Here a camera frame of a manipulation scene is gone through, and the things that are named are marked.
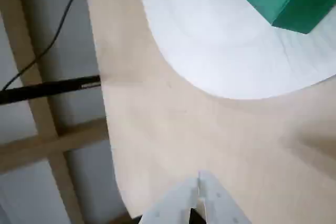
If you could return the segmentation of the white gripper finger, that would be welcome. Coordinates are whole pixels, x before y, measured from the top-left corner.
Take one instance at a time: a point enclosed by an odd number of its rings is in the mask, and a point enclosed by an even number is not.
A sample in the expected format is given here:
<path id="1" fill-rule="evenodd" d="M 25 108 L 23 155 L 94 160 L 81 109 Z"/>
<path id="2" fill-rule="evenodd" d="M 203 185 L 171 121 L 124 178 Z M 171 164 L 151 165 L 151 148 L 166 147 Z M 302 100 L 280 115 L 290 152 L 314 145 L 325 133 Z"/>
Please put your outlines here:
<path id="1" fill-rule="evenodd" d="M 198 199 L 197 178 L 188 178 L 169 190 L 165 196 L 142 215 L 142 222 L 189 223 L 190 212 Z"/>
<path id="2" fill-rule="evenodd" d="M 198 213 L 206 223 L 251 223 L 220 181 L 206 171 L 198 173 Z"/>

